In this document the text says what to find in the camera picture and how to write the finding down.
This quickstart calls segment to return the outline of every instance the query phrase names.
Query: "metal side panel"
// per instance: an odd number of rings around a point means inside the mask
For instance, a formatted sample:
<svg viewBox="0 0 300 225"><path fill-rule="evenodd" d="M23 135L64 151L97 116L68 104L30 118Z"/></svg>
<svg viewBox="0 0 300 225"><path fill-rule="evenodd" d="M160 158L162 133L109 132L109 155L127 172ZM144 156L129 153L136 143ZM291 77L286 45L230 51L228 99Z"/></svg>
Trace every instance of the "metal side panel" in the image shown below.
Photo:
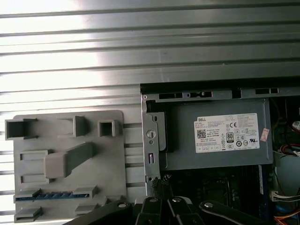
<svg viewBox="0 0 300 225"><path fill-rule="evenodd" d="M299 3L0 1L0 195L14 192L15 115L122 110L127 176L141 178L139 84L299 75ZM144 187L131 182L133 200Z"/></svg>

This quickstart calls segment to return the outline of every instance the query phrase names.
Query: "gray plastic bracket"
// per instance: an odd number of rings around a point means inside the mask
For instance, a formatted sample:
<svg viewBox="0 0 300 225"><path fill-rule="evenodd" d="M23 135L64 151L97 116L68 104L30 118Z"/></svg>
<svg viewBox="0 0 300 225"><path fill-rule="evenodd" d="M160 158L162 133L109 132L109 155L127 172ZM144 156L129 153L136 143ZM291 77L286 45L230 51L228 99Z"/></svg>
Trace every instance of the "gray plastic bracket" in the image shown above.
<svg viewBox="0 0 300 225"><path fill-rule="evenodd" d="M165 113L164 112L151 112L148 113L152 116L152 120L157 123L156 133L158 135L159 151L166 148L166 135L165 135Z"/></svg>
<svg viewBox="0 0 300 225"><path fill-rule="evenodd" d="M48 179L65 178L73 169L92 158L93 143L84 143L75 146L66 152L47 155L44 158L45 177Z"/></svg>
<svg viewBox="0 0 300 225"><path fill-rule="evenodd" d="M20 152L20 171L22 173L20 176L21 183L50 183L50 180L45 177L45 170L43 169L44 157L49 155L50 152L50 150L31 150Z"/></svg>
<svg viewBox="0 0 300 225"><path fill-rule="evenodd" d="M16 198L32 198L33 196L39 194L41 191L41 189L22 190L14 195L14 202Z"/></svg>
<svg viewBox="0 0 300 225"><path fill-rule="evenodd" d="M73 116L71 118L57 118L58 120L68 120L73 124L73 131L70 134L58 135L58 138L79 137L87 134L87 124L83 116Z"/></svg>
<svg viewBox="0 0 300 225"><path fill-rule="evenodd" d="M42 208L22 209L15 214L15 223L34 222L42 215Z"/></svg>
<svg viewBox="0 0 300 225"><path fill-rule="evenodd" d="M95 194L97 194L98 188L97 186L93 187L78 187L75 191L73 191L74 195L89 195L89 198L93 198Z"/></svg>
<svg viewBox="0 0 300 225"><path fill-rule="evenodd" d="M79 206L75 209L75 214L76 215L87 214L97 208L99 208L99 205L97 203L96 204L79 204Z"/></svg>
<svg viewBox="0 0 300 225"><path fill-rule="evenodd" d="M25 140L37 138L37 135L29 134L28 126L37 119L20 119L5 121L5 140Z"/></svg>
<svg viewBox="0 0 300 225"><path fill-rule="evenodd" d="M116 120L98 121L98 135L116 137L120 134L119 123Z"/></svg>

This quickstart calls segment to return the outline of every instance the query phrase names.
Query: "ventilation slot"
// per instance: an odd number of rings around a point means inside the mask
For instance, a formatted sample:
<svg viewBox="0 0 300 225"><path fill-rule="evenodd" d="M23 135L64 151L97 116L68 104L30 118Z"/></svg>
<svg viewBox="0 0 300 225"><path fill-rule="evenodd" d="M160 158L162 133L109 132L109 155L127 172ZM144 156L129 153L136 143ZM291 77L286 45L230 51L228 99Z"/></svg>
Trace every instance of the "ventilation slot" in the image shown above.
<svg viewBox="0 0 300 225"><path fill-rule="evenodd" d="M187 95L190 98L211 98L212 97L212 91L202 91L202 92L191 92L190 94Z"/></svg>
<svg viewBox="0 0 300 225"><path fill-rule="evenodd" d="M257 95L268 95L268 94L278 94L278 93L279 93L278 88L255 89L255 94L257 94Z"/></svg>
<svg viewBox="0 0 300 225"><path fill-rule="evenodd" d="M159 94L159 99L182 98L182 93Z"/></svg>

